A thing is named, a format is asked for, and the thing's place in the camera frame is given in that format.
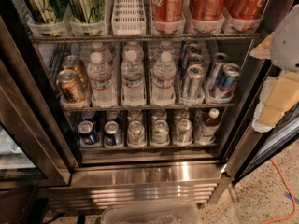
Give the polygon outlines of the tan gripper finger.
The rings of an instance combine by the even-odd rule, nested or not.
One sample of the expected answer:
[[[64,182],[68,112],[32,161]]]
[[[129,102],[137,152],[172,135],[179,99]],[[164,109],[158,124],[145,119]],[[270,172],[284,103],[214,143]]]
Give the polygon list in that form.
[[[254,111],[252,128],[259,133],[269,132],[298,102],[298,73],[282,72],[278,77],[268,76]]]
[[[271,44],[272,39],[274,36],[274,32],[269,34],[262,43],[260,43],[258,46],[256,46],[251,52],[250,56],[256,59],[271,59]]]

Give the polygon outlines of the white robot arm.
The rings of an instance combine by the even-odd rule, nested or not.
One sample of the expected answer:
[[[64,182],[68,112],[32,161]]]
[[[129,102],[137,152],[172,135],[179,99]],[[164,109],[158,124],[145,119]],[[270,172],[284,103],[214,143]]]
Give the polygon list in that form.
[[[295,5],[275,31],[253,49],[251,57],[268,59],[281,69],[263,83],[252,127],[266,133],[299,102],[299,5]]]

